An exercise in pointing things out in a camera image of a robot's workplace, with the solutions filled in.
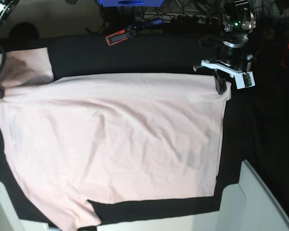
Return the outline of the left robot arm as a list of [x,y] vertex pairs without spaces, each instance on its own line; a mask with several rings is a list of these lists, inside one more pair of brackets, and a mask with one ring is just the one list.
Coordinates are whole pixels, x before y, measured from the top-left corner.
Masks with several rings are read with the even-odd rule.
[[203,67],[210,69],[216,91],[222,95],[227,86],[219,72],[233,78],[238,90],[255,86],[251,70],[254,55],[247,53],[245,46],[249,41],[249,34],[256,28],[256,20],[247,0],[221,0],[217,10],[221,32],[218,35],[204,35],[198,40],[200,47],[216,48],[217,52],[213,58],[202,60],[193,69],[195,72]]

